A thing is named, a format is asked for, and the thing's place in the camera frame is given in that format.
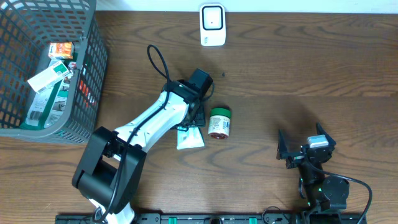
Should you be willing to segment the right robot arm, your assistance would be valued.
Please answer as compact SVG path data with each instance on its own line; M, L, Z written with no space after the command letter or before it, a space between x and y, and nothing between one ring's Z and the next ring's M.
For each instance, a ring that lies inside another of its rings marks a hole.
M316 124L317 135L307 138L299 151L290 152L283 132L278 132L278 160L284 160L286 168L299 170L301 184L311 208L317 212L340 212L347 208L349 195L347 180L326 174L322 164L329 161L335 150L335 140Z

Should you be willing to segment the light teal wipes packet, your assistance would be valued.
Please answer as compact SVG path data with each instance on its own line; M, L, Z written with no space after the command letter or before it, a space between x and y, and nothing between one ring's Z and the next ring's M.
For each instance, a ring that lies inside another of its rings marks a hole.
M177 130L177 150L204 147L205 142L200 128L192 127L187 130Z

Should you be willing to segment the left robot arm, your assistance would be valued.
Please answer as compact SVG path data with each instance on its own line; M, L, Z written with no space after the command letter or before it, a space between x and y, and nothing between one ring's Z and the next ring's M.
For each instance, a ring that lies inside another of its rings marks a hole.
M72 178L74 188L95 206L91 223L133 221L130 201L147 152L170 129L202 126L196 118L213 88L213 79L198 68L188 80L168 81L157 101L128 124L93 132Z

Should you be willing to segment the green lid jar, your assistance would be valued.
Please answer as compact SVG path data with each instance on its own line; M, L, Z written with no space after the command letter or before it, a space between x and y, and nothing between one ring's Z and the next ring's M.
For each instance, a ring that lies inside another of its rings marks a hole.
M213 108L210 113L208 135L214 139L227 139L231 125L231 111L226 108Z

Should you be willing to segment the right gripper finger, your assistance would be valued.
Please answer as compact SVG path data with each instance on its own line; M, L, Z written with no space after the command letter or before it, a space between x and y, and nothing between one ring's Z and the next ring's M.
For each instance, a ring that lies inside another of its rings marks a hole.
M281 129L278 130L278 146L276 159L286 159L289 155L288 147Z
M336 145L335 140L322 128L320 123L316 123L316 129L318 135L324 135L326 137L326 140L328 141L330 146Z

